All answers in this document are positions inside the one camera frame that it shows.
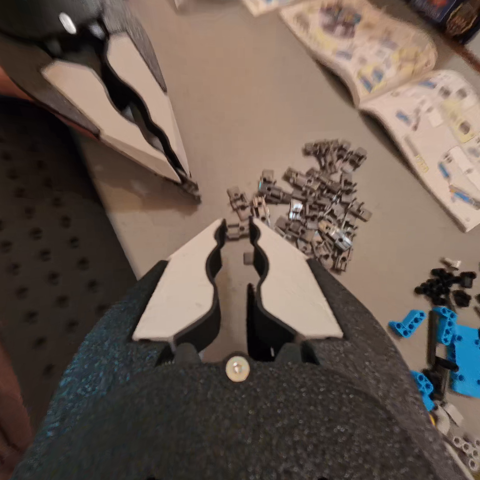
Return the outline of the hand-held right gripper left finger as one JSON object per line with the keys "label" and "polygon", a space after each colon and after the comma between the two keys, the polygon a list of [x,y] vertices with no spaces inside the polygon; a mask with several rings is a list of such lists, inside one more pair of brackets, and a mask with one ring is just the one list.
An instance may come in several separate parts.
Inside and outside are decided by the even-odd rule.
{"label": "hand-held right gripper left finger", "polygon": [[188,327],[213,306],[214,286],[207,275],[207,259],[218,247],[216,219],[167,258],[147,306],[133,332],[133,341],[177,342]]}

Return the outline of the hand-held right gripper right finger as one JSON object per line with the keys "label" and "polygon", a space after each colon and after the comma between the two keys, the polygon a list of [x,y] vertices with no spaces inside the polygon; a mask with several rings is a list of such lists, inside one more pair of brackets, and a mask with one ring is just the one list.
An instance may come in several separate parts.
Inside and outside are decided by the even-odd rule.
{"label": "hand-held right gripper right finger", "polygon": [[264,342],[342,339],[344,333],[308,258],[258,219],[249,224],[260,277],[254,326]]}

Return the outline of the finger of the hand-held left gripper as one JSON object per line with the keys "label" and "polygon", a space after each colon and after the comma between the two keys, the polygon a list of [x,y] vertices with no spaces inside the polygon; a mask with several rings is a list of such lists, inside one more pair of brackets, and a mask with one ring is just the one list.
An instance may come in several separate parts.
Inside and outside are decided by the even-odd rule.
{"label": "finger of the hand-held left gripper", "polygon": [[122,85],[141,100],[148,124],[154,127],[164,153],[172,151],[172,162],[190,177],[190,169],[183,140],[168,94],[155,78],[146,61],[126,33],[112,35],[106,47],[106,61]]}
{"label": "finger of the hand-held left gripper", "polygon": [[148,171],[180,184],[181,178],[166,155],[147,142],[138,126],[112,104],[93,69],[68,61],[53,61],[42,75],[99,130],[98,138]]}

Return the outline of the grey track link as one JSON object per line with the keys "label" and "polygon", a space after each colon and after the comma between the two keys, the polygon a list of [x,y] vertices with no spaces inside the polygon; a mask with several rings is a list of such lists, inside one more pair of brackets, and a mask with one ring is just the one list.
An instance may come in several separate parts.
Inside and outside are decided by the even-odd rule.
{"label": "grey track link", "polygon": [[229,242],[239,241],[250,237],[250,222],[240,221],[237,223],[227,223],[225,230],[225,239]]}

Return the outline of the pile of grey track pieces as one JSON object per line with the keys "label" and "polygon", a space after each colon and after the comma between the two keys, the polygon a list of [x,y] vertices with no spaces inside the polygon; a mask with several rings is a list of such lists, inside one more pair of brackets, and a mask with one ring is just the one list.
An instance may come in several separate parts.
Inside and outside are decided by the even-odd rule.
{"label": "pile of grey track pieces", "polygon": [[367,151],[343,139],[327,139],[305,143],[302,154],[315,159],[317,166],[304,172],[289,166],[282,179],[290,190],[279,185],[273,170],[264,169],[250,197],[238,187],[226,191],[231,210],[238,222],[258,219],[308,258],[334,273],[345,273],[357,223],[372,218],[353,180]]}

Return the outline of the grey desk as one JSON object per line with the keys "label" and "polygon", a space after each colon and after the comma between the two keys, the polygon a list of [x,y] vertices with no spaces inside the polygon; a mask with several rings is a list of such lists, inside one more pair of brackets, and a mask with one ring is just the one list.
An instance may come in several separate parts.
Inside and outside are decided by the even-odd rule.
{"label": "grey desk", "polygon": [[200,185],[194,207],[178,188],[97,141],[85,160],[129,264],[141,278],[219,218],[233,218],[226,189],[255,188],[263,169],[314,165],[301,147],[340,137],[364,147],[354,175],[373,212],[359,226],[353,259],[335,277],[380,321],[427,301],[413,293],[442,256],[478,268],[479,227],[462,233],[423,187],[373,117],[356,110],[343,83],[314,63],[278,13],[253,17],[240,1],[124,1],[152,41]]}

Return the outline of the black perforated foam pad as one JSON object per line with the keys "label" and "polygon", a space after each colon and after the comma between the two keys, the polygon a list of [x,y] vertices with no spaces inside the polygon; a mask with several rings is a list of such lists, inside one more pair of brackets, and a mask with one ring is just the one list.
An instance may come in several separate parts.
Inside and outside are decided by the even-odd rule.
{"label": "black perforated foam pad", "polygon": [[85,336],[135,283],[68,127],[1,96],[1,342],[34,433]]}

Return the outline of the blue sticker sheet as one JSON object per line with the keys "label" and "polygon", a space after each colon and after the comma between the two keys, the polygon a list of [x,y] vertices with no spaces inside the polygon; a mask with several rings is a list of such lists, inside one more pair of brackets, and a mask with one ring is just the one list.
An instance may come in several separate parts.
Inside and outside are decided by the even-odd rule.
{"label": "blue sticker sheet", "polygon": [[258,17],[269,12],[301,2],[300,0],[242,0],[251,15]]}

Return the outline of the instruction manual booklet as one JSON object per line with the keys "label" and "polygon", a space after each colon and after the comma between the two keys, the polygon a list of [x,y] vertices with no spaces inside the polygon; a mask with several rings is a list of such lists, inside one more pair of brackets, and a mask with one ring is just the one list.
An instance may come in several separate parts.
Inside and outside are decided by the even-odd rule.
{"label": "instruction manual booklet", "polygon": [[433,40],[368,1],[303,1],[280,17],[387,130],[418,179],[469,232],[480,223],[480,105]]}

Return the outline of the toy kit box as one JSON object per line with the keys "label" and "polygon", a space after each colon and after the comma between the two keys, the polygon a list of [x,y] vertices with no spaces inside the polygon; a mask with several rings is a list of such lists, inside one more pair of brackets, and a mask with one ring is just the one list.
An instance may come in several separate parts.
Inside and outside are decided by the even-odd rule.
{"label": "toy kit box", "polygon": [[479,32],[478,0],[407,0],[406,4],[460,45],[467,45]]}

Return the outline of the blue toy frame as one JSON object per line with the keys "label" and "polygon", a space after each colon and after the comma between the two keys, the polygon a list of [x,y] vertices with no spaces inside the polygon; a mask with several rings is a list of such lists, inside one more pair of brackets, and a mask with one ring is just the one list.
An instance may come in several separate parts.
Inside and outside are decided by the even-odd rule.
{"label": "blue toy frame", "polygon": [[429,313],[433,332],[430,334],[429,357],[434,364],[438,345],[446,348],[443,363],[450,364],[450,387],[456,394],[480,398],[479,329],[462,325],[457,314],[445,306],[433,307]]}

